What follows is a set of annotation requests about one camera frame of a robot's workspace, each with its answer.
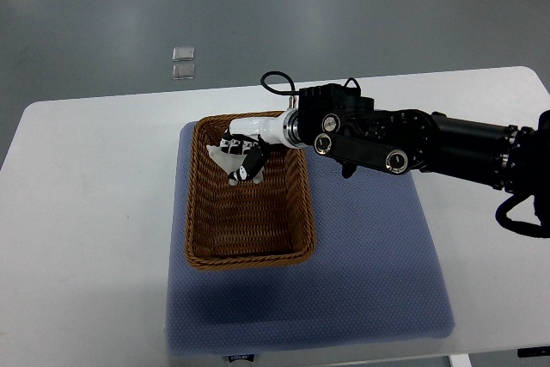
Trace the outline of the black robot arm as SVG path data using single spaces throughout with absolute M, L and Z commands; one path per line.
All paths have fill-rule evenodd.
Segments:
M 549 113 L 538 126 L 491 125 L 418 109 L 376 110 L 358 81 L 329 83 L 286 94 L 298 99 L 284 122 L 291 143 L 312 147 L 351 177 L 357 167 L 389 174 L 431 172 L 510 194 L 498 224 L 518 235 L 549 237 Z

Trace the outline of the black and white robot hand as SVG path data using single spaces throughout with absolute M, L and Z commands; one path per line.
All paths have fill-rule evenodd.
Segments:
M 222 152 L 246 155 L 242 165 L 229 174 L 238 183 L 250 181 L 265 167 L 272 146 L 284 144 L 284 120 L 287 112 L 277 117 L 246 117 L 233 119 L 218 147 Z

